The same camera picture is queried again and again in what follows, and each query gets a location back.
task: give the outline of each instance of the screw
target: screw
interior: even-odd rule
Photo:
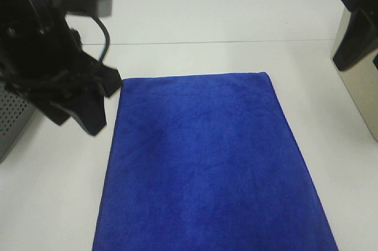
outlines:
[[[16,31],[14,30],[14,28],[8,28],[6,30],[6,33],[11,37],[11,38],[15,38],[16,37]]]
[[[41,28],[41,29],[38,30],[38,32],[40,34],[44,35],[44,34],[48,33],[49,30],[50,30],[49,28]]]

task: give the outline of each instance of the blue towel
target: blue towel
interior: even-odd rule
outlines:
[[[93,251],[337,250],[265,73],[125,80],[94,238]]]

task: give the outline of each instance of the white table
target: white table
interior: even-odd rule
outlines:
[[[123,78],[268,72],[340,250],[375,251],[378,143],[329,58],[341,10],[338,0],[115,0],[106,63]],[[97,56],[97,29],[71,22]],[[0,165],[0,250],[91,249],[118,97],[95,138],[33,116]]]

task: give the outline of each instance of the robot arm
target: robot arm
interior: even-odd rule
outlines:
[[[104,97],[122,85],[118,71],[102,63],[110,38],[99,17],[111,9],[112,0],[0,0],[0,81],[6,90],[58,125],[72,116],[96,135],[106,124]],[[97,22],[106,40],[100,59],[83,51],[67,14]]]

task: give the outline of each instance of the black cable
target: black cable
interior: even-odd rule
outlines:
[[[101,56],[99,58],[99,62],[103,64],[105,55],[106,55],[107,51],[109,50],[109,46],[110,46],[110,35],[109,35],[109,32],[107,31],[106,27],[104,26],[104,24],[101,22],[101,20],[98,17],[94,17],[94,16],[90,16],[90,17],[100,27],[100,29],[102,30],[102,33],[104,33],[104,36],[105,36],[104,49],[103,49]]]

